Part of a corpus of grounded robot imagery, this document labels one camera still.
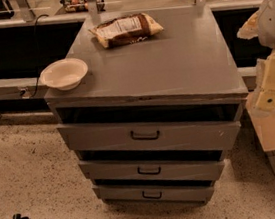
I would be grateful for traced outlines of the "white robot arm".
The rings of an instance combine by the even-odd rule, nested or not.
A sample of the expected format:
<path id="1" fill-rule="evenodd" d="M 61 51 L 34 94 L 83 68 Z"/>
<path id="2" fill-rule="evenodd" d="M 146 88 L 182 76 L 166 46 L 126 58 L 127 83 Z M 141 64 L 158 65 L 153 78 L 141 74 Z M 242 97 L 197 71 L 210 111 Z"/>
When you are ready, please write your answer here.
<path id="1" fill-rule="evenodd" d="M 272 50 L 269 56 L 257 60 L 256 89 L 253 107 L 264 112 L 275 108 L 275 0 L 263 3 L 237 32 L 238 37 L 248 40 L 258 37 L 261 45 Z"/>

